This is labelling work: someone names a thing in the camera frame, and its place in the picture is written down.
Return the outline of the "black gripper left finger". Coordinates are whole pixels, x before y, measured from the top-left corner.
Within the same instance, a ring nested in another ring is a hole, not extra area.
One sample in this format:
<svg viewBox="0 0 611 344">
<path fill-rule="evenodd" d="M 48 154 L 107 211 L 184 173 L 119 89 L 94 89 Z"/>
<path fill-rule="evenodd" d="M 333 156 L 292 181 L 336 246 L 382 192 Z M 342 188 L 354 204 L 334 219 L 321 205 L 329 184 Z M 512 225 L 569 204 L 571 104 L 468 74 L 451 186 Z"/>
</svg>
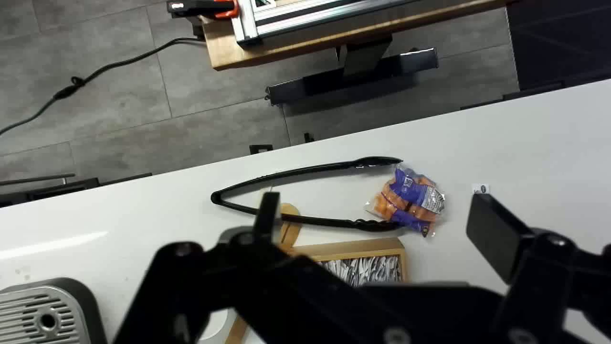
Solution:
<svg viewBox="0 0 611 344">
<path fill-rule="evenodd" d="M 321 305 L 333 276 L 271 242 L 279 196 L 266 194 L 250 228 L 228 230 L 212 251 L 178 242 L 157 251 L 113 344 L 197 344 L 220 311 L 235 311 L 268 344 L 325 344 Z"/>
</svg>

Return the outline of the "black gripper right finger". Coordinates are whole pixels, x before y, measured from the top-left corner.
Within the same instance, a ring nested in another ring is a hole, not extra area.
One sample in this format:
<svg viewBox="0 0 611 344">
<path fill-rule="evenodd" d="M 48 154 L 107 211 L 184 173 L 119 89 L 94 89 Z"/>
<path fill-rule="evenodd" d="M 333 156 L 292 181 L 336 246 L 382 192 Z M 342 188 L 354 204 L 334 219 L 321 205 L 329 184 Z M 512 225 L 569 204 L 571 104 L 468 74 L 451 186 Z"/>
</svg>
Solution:
<svg viewBox="0 0 611 344">
<path fill-rule="evenodd" d="M 586 344 L 565 330 L 569 311 L 611 337 L 611 257 L 529 228 L 491 194 L 474 194 L 466 236 L 508 286 L 491 337 L 502 344 Z"/>
</svg>

